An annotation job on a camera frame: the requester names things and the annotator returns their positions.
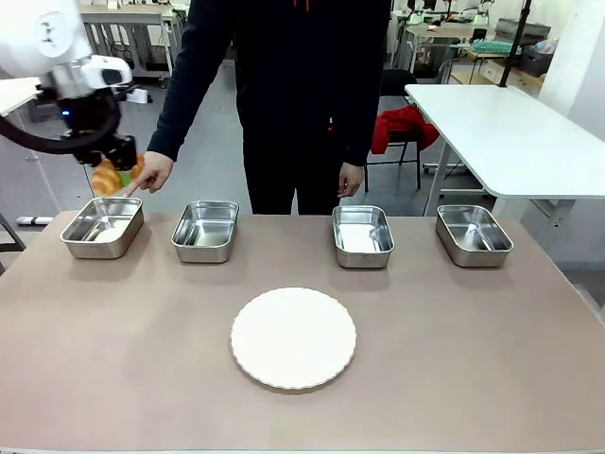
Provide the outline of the person's left hand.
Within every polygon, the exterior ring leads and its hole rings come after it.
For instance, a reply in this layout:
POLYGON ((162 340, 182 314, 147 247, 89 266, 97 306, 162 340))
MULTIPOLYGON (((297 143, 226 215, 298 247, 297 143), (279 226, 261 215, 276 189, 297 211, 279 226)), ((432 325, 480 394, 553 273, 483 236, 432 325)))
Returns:
POLYGON ((343 163, 339 171, 337 196, 341 199, 355 195, 364 182, 365 171, 363 166, 353 166, 343 163))

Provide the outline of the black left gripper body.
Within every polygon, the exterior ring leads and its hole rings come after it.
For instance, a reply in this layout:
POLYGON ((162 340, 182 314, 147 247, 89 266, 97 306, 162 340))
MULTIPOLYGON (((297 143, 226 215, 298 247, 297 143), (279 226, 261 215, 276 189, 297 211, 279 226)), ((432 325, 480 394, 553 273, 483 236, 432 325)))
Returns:
POLYGON ((67 127, 61 138, 70 143, 84 142, 70 150, 75 156, 108 149, 121 121, 120 108, 110 88, 89 96, 62 99, 60 113, 67 127))

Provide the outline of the person's right hand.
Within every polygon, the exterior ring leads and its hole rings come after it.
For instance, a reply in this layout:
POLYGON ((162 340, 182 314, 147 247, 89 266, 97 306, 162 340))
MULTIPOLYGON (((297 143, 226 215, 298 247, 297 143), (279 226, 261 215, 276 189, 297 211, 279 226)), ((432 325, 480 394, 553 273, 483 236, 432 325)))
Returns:
POLYGON ((143 169, 126 187, 125 197, 132 196, 136 190, 148 191, 150 194, 159 191, 173 169, 173 160, 161 153, 146 151, 142 157, 143 169))

